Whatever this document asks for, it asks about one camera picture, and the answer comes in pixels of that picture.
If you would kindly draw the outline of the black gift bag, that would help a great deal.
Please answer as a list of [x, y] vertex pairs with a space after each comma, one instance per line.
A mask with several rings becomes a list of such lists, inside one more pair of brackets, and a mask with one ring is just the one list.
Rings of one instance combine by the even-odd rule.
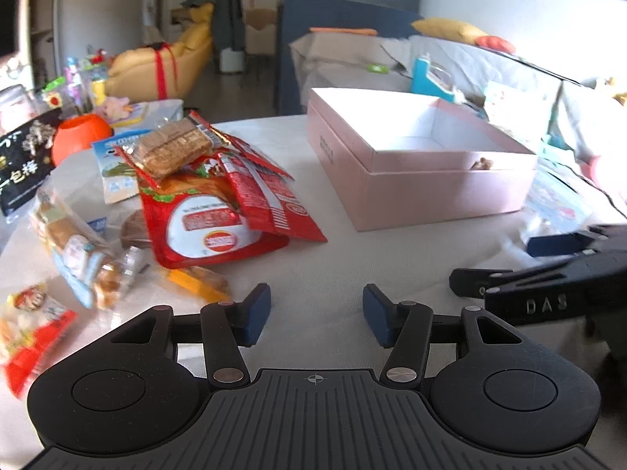
[[52, 145], [62, 110], [49, 110], [1, 137], [1, 213], [9, 217], [36, 194], [54, 169]]

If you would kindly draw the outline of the orange clear snack packet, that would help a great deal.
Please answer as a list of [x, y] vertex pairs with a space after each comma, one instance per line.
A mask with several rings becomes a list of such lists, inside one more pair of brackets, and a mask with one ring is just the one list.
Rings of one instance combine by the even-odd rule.
[[165, 277], [205, 304], [232, 302], [228, 281], [222, 275], [201, 266], [166, 269]]

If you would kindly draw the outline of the blue green-bean snack bag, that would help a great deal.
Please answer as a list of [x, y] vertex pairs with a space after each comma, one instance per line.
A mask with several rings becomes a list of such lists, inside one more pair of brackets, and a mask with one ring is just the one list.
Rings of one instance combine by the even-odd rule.
[[117, 204], [138, 194], [134, 170], [116, 152], [117, 146], [134, 145], [149, 130], [129, 130], [115, 136], [96, 141], [91, 145], [97, 159], [103, 184], [106, 205]]

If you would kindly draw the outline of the wafer biscuit pack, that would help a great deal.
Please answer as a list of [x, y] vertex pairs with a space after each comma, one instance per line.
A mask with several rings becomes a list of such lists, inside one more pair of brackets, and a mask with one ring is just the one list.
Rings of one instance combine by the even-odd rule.
[[191, 165], [194, 160], [226, 148], [230, 141], [195, 112], [141, 135], [114, 150], [151, 187]]

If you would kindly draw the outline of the yellow pillow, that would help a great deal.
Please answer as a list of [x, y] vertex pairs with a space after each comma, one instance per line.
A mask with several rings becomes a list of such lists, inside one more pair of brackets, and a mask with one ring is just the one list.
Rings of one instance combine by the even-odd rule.
[[411, 26], [421, 35], [455, 43], [466, 43], [471, 46], [476, 45], [478, 38], [488, 36], [487, 32], [473, 24], [441, 17], [416, 20], [412, 22]]

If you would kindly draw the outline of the clear sausage bread pack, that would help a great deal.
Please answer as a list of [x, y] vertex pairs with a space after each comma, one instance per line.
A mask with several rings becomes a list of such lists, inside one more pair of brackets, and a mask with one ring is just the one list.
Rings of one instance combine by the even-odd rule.
[[127, 295], [142, 267], [140, 248], [111, 247], [47, 188], [37, 190], [30, 221], [57, 271], [85, 308], [109, 310]]

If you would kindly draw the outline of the pink cardboard box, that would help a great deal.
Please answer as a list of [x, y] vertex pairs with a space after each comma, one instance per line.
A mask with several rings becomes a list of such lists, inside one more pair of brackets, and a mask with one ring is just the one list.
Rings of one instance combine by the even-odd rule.
[[518, 211], [537, 171], [529, 148], [421, 94], [314, 88], [306, 128], [358, 231]]

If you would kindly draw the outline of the orange pumpkin bucket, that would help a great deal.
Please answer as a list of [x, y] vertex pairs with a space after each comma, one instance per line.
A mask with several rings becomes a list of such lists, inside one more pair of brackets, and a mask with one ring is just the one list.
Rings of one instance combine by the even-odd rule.
[[66, 158], [88, 150], [94, 142], [112, 137], [112, 128], [102, 117], [89, 114], [62, 122], [56, 131], [51, 158], [59, 166]]

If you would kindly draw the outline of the pink plush toy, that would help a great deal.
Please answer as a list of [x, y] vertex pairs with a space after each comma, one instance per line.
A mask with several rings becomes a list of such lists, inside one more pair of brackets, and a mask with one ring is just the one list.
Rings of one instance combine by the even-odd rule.
[[127, 119], [132, 112], [129, 98], [107, 97], [97, 107], [98, 114], [106, 121], [114, 122]]

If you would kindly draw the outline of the hanging dark coat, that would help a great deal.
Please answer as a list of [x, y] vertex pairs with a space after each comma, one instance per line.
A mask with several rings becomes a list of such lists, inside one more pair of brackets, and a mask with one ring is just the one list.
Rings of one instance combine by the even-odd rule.
[[218, 52], [245, 49], [245, 24], [241, 0], [185, 0], [182, 7], [192, 9], [212, 3], [212, 41]]

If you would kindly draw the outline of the grey covered sofa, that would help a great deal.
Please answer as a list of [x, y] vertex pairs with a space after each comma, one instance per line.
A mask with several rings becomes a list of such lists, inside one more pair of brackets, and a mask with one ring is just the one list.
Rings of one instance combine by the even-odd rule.
[[626, 108], [609, 90], [590, 88], [517, 58], [414, 35], [408, 38], [309, 33], [290, 45], [300, 103], [322, 87], [406, 91], [425, 58], [456, 98], [528, 145], [569, 153], [600, 189], [626, 196]]

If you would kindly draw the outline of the red snack packet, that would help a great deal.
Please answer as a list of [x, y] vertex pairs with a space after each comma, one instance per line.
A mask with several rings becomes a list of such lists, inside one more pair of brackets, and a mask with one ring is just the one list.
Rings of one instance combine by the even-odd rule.
[[222, 142], [217, 158], [243, 215], [254, 230], [312, 242], [326, 236], [292, 192], [293, 177], [248, 142], [218, 130], [197, 112], [188, 117]]

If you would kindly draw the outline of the red roast duck pouch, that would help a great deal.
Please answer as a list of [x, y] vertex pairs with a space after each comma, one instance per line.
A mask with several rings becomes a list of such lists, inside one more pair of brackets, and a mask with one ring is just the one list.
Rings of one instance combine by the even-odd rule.
[[156, 262], [192, 268], [254, 258], [288, 245], [285, 235], [252, 228], [215, 156], [202, 156], [159, 184], [138, 178]]

